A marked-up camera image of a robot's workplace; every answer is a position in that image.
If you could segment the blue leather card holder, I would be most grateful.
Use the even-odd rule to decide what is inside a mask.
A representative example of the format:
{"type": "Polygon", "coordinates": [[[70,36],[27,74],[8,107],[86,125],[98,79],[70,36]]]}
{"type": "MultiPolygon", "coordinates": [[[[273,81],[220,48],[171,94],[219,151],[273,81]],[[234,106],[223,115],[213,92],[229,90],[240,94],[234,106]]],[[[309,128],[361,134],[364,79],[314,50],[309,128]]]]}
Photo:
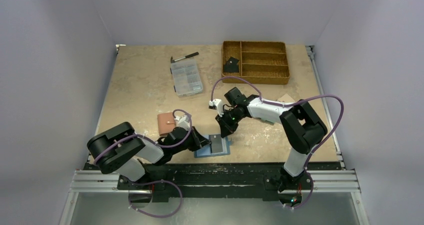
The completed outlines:
{"type": "Polygon", "coordinates": [[[207,145],[207,146],[195,151],[194,157],[196,159],[199,159],[199,158],[229,155],[231,153],[231,151],[230,151],[231,141],[227,137],[225,137],[225,138],[222,138],[222,144],[223,144],[224,150],[221,153],[211,153],[211,145],[207,145]]]}

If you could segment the black VIP credit card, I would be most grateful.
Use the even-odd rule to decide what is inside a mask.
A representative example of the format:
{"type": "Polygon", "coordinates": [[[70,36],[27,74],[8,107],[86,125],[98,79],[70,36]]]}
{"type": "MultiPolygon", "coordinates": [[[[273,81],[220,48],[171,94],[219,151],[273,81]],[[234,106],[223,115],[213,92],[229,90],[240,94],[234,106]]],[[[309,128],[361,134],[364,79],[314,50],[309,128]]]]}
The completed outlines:
{"type": "Polygon", "coordinates": [[[239,59],[231,56],[224,64],[223,64],[223,68],[222,71],[224,73],[239,73],[240,72],[240,68],[239,68],[239,59]]]}

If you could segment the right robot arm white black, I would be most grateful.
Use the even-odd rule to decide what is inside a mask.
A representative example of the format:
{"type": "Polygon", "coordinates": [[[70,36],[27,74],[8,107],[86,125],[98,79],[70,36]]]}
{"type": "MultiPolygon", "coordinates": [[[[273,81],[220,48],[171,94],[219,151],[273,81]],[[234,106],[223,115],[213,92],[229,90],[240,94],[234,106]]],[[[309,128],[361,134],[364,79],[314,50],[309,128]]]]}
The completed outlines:
{"type": "Polygon", "coordinates": [[[284,103],[263,99],[255,94],[245,96],[237,87],[224,96],[229,102],[229,109],[225,109],[221,99],[212,99],[208,103],[210,109],[217,111],[215,119],[221,137],[232,135],[244,118],[281,124],[291,149],[280,169],[280,177],[269,181],[278,186],[280,192],[298,187],[306,174],[307,159],[328,132],[327,126],[312,106],[304,100],[284,103]]]}

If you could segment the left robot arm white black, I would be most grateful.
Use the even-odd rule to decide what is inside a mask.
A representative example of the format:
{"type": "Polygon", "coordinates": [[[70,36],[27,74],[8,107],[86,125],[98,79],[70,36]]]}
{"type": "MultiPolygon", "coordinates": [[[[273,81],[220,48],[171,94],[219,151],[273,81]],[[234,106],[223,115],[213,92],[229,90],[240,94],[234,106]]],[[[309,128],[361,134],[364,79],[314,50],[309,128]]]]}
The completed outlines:
{"type": "Polygon", "coordinates": [[[136,182],[146,174],[146,170],[135,157],[161,166],[177,153],[185,150],[195,152],[211,143],[195,127],[186,130],[179,126],[158,141],[153,141],[137,134],[126,121],[92,137],[86,146],[94,159],[93,164],[102,174],[116,172],[136,182]]]}

